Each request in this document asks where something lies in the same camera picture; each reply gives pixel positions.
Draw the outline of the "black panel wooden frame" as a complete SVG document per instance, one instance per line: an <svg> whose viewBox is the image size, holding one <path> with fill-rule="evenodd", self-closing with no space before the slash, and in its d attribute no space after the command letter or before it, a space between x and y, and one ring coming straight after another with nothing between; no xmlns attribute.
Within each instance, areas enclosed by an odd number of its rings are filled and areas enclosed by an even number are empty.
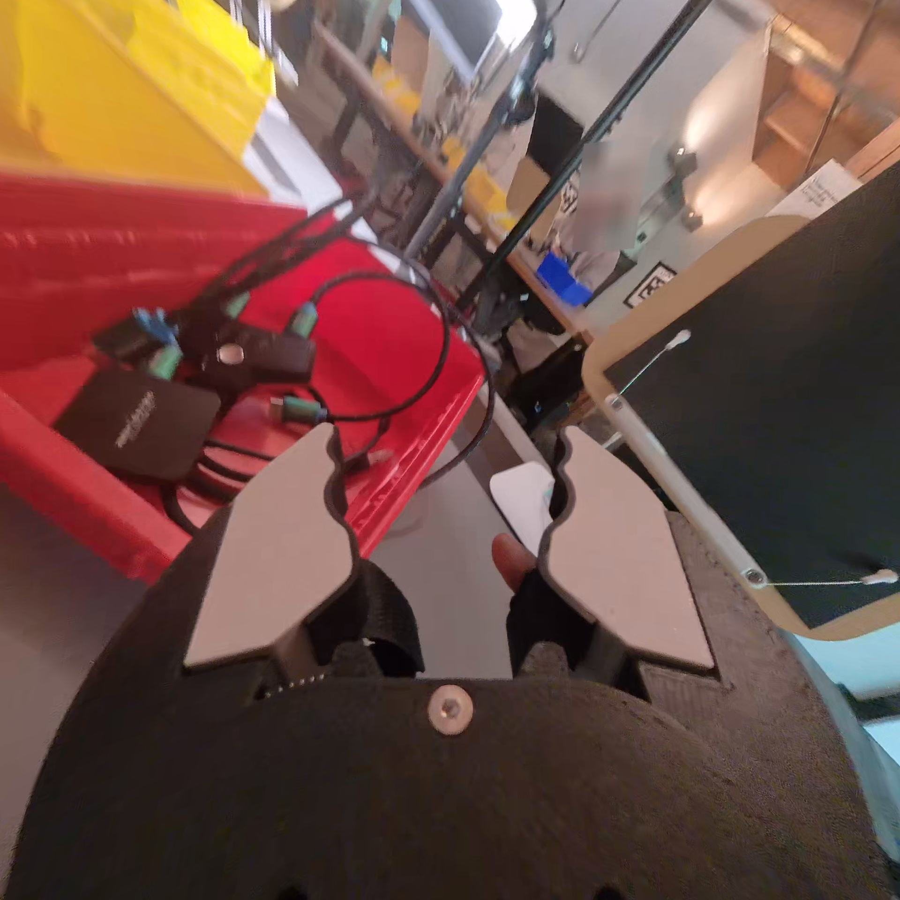
<svg viewBox="0 0 900 900"><path fill-rule="evenodd" d="M898 624L898 163L739 229L584 356L587 392L777 624Z"/></svg>

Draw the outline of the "black cable gold plug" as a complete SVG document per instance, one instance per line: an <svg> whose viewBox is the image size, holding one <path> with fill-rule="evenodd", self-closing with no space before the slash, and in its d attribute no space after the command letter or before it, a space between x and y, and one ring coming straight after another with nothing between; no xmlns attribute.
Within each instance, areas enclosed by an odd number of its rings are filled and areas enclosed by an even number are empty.
<svg viewBox="0 0 900 900"><path fill-rule="evenodd" d="M346 456L343 463L344 473L355 475L390 461L394 452L388 446L381 447L383 439L390 430L391 418L384 417L378 421L376 433L362 447Z"/></svg>

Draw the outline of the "yellow plastic bin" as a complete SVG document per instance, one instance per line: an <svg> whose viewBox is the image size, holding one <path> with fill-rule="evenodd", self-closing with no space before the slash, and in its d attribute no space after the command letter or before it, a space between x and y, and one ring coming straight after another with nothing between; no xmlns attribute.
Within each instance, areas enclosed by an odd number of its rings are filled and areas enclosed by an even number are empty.
<svg viewBox="0 0 900 900"><path fill-rule="evenodd" d="M3 1L3 170L243 197L272 61L216 2Z"/></svg>

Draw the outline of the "black light stand pole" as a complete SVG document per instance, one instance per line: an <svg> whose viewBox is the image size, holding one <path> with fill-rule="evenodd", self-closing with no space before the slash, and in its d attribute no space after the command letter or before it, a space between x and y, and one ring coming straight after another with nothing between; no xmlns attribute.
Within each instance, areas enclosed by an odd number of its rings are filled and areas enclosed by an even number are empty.
<svg viewBox="0 0 900 900"><path fill-rule="evenodd" d="M579 167L585 148L604 139L623 118L636 96L641 93L651 77L667 60L669 54L674 51L681 39L685 37L710 5L710 1L689 1L681 8L666 31L655 42L635 71L625 80L622 87L603 109L598 118L584 131L579 142L573 146L545 187L520 215L507 237L503 239L494 253L483 263L477 276L457 300L456 306L460 312L466 312L473 306L489 276L492 276L501 267L501 264L506 262L510 254L531 229L534 222L549 206L550 201L566 185L570 176Z"/></svg>

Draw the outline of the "black switch box with button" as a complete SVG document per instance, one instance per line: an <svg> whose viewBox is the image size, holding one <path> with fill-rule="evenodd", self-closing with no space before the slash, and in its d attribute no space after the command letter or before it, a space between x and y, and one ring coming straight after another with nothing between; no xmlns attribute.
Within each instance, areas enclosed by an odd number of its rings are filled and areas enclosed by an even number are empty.
<svg viewBox="0 0 900 900"><path fill-rule="evenodd" d="M185 319L178 344L191 384L231 401L262 385L311 381L316 346L294 333L276 333L216 312Z"/></svg>

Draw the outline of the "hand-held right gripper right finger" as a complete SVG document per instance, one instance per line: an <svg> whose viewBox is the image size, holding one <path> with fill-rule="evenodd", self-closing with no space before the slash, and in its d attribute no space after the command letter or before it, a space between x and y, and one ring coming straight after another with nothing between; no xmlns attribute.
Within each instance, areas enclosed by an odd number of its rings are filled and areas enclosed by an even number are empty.
<svg viewBox="0 0 900 900"><path fill-rule="evenodd" d="M675 669L714 669L697 603L651 488L577 427L559 433L551 523L538 569L595 627L582 656L600 669L606 647Z"/></svg>

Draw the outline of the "red plastic bin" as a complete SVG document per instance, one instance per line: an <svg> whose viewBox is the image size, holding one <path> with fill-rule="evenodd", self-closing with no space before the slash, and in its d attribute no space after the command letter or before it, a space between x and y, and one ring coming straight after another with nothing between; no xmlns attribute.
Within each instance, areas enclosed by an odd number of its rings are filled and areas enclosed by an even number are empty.
<svg viewBox="0 0 900 900"><path fill-rule="evenodd" d="M84 351L96 331L132 307L186 304L304 216L265 199L2 172L2 484L129 579L156 580L187 535L149 487L126 486L52 425L95 371ZM337 242L262 288L247 318L279 329L332 277L381 268L362 247ZM440 319L394 282L341 285L320 316L312 383L338 414L408 399L435 368ZM413 498L481 381L477 355L454 334L435 385L377 445L389 460L348 481L346 521L361 555Z"/></svg>

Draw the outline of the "black white marker sign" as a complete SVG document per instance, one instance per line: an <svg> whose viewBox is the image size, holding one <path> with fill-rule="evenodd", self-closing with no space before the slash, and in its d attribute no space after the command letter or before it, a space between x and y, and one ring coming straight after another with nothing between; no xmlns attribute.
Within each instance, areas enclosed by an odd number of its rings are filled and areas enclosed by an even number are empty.
<svg viewBox="0 0 900 900"><path fill-rule="evenodd" d="M624 306L628 309L636 309L646 299L651 297L659 288L669 284L677 272L668 264L662 262L656 264L644 277L644 279L624 299Z"/></svg>

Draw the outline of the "white flat stand base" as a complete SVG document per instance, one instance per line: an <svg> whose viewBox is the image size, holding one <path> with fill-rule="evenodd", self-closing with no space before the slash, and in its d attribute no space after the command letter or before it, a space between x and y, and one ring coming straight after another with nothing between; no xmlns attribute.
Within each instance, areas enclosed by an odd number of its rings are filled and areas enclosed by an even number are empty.
<svg viewBox="0 0 900 900"><path fill-rule="evenodd" d="M554 487L550 470L535 462L495 473L489 479L489 493L499 512L517 540L534 555L553 521Z"/></svg>

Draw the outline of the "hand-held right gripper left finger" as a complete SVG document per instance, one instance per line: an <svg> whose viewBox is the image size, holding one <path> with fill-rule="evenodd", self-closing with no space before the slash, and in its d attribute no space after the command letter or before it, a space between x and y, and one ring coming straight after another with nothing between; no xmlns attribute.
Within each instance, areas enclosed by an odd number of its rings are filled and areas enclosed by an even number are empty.
<svg viewBox="0 0 900 900"><path fill-rule="evenodd" d="M277 669L325 669L331 650L312 634L349 587L358 562L345 522L341 446L314 427L267 464L231 503L186 647L186 669L263 658Z"/></svg>

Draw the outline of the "blue plastic bin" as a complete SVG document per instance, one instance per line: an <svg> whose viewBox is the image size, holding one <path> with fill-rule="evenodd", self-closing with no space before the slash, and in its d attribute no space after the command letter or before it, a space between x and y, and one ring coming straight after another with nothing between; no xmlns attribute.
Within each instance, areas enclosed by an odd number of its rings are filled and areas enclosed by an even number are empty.
<svg viewBox="0 0 900 900"><path fill-rule="evenodd" d="M592 289L573 276L564 257L552 251L545 254L535 274L564 305L582 308L591 301Z"/></svg>

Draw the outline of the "person's right hand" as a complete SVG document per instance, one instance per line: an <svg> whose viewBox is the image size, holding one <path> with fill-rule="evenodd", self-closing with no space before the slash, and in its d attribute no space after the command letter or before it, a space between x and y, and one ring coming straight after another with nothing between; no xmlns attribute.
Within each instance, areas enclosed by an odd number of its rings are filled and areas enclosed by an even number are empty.
<svg viewBox="0 0 900 900"><path fill-rule="evenodd" d="M546 582L537 559L510 534L494 538L491 554L512 592L505 626L513 676L571 678L594 624Z"/></svg>

